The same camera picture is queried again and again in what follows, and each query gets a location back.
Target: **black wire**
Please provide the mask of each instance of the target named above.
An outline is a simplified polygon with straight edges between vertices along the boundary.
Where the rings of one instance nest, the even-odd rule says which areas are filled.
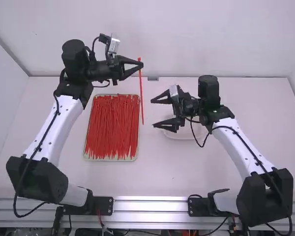
[[[208,138],[208,136],[210,135],[210,133],[208,133],[208,134],[206,135],[206,138],[205,138],[205,140],[204,140],[204,142],[203,142],[203,145],[200,145],[199,142],[198,142],[198,140],[197,140],[197,138],[196,138],[196,136],[195,136],[195,134],[194,134],[194,131],[193,131],[193,127],[192,127],[192,117],[191,117],[190,120],[191,120],[191,122],[190,122],[190,126],[191,126],[191,132],[192,132],[192,135],[193,135],[193,137],[194,137],[196,143],[197,143],[201,148],[203,148],[204,145],[206,144],[207,138]],[[279,188],[278,188],[277,185],[275,184],[274,180],[271,178],[269,172],[268,172],[268,171],[266,170],[266,168],[263,166],[263,163],[259,160],[259,158],[256,156],[256,154],[251,150],[250,146],[245,142],[245,140],[240,136],[240,134],[238,134],[237,131],[235,131],[233,128],[231,128],[231,127],[229,127],[229,126],[225,126],[225,125],[217,126],[217,127],[214,127],[214,128],[212,129],[212,131],[215,130],[215,129],[219,129],[219,128],[226,128],[226,129],[231,130],[231,131],[233,132],[233,134],[235,134],[235,135],[236,135],[236,136],[242,141],[242,143],[245,145],[245,147],[249,150],[249,152],[252,154],[252,156],[254,157],[254,159],[257,161],[258,165],[260,165],[260,167],[261,167],[262,170],[264,171],[264,173],[265,173],[266,177],[268,178],[268,180],[270,181],[272,187],[275,189],[275,191],[276,191],[277,194],[279,195],[280,200],[281,200],[281,202],[282,202],[282,205],[283,205],[283,207],[285,208],[286,213],[288,214],[288,209],[287,209],[286,203],[285,203],[285,201],[284,201],[284,198],[283,198],[283,196],[282,196],[282,193],[280,192]],[[266,223],[265,225],[267,225],[270,229],[272,229],[274,232],[276,232],[276,233],[279,234],[280,236],[290,236],[291,233],[292,233],[292,231],[293,231],[293,223],[292,223],[292,218],[291,218],[291,216],[288,215],[287,218],[288,218],[288,220],[289,220],[289,231],[288,231],[287,234],[282,234],[282,233],[278,232],[274,227],[272,227],[272,226],[269,225],[268,223]]]
[[[110,81],[109,80],[104,80],[106,82],[108,82],[108,84],[104,85],[104,86],[93,86],[93,88],[106,88],[110,85]]]
[[[18,182],[18,185],[16,187],[16,190],[15,190],[15,195],[14,195],[14,199],[13,199],[13,212],[14,212],[14,215],[18,218],[23,218],[23,217],[26,217],[30,214],[32,214],[34,211],[36,211],[38,208],[40,208],[42,205],[46,204],[46,203],[49,203],[49,202],[42,202],[41,204],[39,204],[38,206],[36,206],[35,208],[33,208],[31,211],[29,211],[28,213],[24,214],[24,215],[19,215],[17,210],[16,210],[16,201],[17,201],[17,197],[20,193],[20,189],[22,187],[22,184],[23,184],[23,180],[24,180],[24,177],[25,177],[25,174],[30,166],[30,162],[32,161],[32,159],[34,158],[34,156],[36,155],[36,153],[38,152],[38,150],[40,150],[40,147],[42,146],[51,126],[53,125],[53,123],[55,122],[55,119],[57,118],[57,115],[59,114],[59,101],[57,99],[57,96],[56,96],[56,91],[54,91],[54,98],[55,98],[55,101],[56,101],[56,105],[57,105],[57,109],[56,109],[56,112],[54,114],[54,117],[53,119],[51,120],[50,124],[48,125],[43,137],[41,138],[40,142],[38,143],[35,151],[33,152],[33,154],[30,156],[22,174],[21,174],[21,177],[20,177],[20,180]]]
[[[96,37],[94,40],[93,40],[93,43],[92,43],[92,52],[94,53],[94,45],[95,45],[95,41],[98,40],[99,37]]]
[[[72,222],[71,222],[71,215],[69,215],[69,223],[70,223],[70,231],[68,233],[68,236],[70,235],[71,231],[72,231]]]
[[[121,235],[115,235],[115,236],[126,236],[128,233],[130,232],[130,230],[127,230],[124,234],[121,234]]]
[[[289,225],[293,225],[292,219],[290,216],[288,217],[288,219],[289,219]],[[272,229],[274,232],[276,232],[280,236],[289,236],[290,235],[291,227],[290,227],[290,230],[288,231],[288,233],[285,235],[285,234],[280,233],[278,230],[276,230],[273,226],[269,225],[268,223],[266,223],[265,225],[267,225],[270,229]]]
[[[185,117],[186,120],[190,121],[190,122],[193,122],[193,123],[197,123],[197,124],[201,124],[200,121],[196,121],[196,120],[192,120],[192,119],[189,119],[188,117]]]
[[[198,197],[198,198],[203,198],[201,195],[199,194],[191,194],[188,198],[191,198],[191,197]]]
[[[215,228],[215,230],[212,230],[211,232],[209,232],[209,233],[207,233],[207,234],[205,234],[205,235],[199,235],[199,236],[208,236],[208,235],[211,235],[212,233],[214,233],[215,231],[218,231],[219,228],[222,227],[222,225],[225,223],[225,221],[226,221],[227,219],[228,219],[228,216],[225,217],[225,219],[223,220],[223,222],[222,222],[217,228]]]
[[[207,133],[207,135],[206,135],[206,137],[205,137],[205,139],[204,139],[204,141],[203,141],[203,143],[202,143],[202,145],[201,145],[201,144],[198,142],[197,138],[196,138],[195,132],[193,131],[192,122],[193,122],[192,117],[190,117],[190,128],[191,128],[192,136],[193,136],[193,138],[195,139],[197,145],[198,145],[199,147],[203,148],[203,147],[205,146],[205,144],[206,144],[207,138],[209,137],[210,133],[209,133],[209,132]]]

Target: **red cable tie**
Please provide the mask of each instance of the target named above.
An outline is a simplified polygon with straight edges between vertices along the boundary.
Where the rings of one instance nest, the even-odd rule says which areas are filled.
[[[139,70],[139,79],[140,79],[140,98],[141,98],[141,115],[142,115],[142,125],[144,124],[144,112],[143,112],[143,86],[142,86],[142,71]]]

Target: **white wall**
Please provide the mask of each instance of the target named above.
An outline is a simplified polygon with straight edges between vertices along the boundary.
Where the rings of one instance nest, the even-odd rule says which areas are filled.
[[[35,76],[59,74],[66,40],[100,32],[145,75],[287,76],[295,92],[295,0],[0,0],[0,38]]]
[[[0,152],[14,120],[27,80],[27,74],[0,46]]]

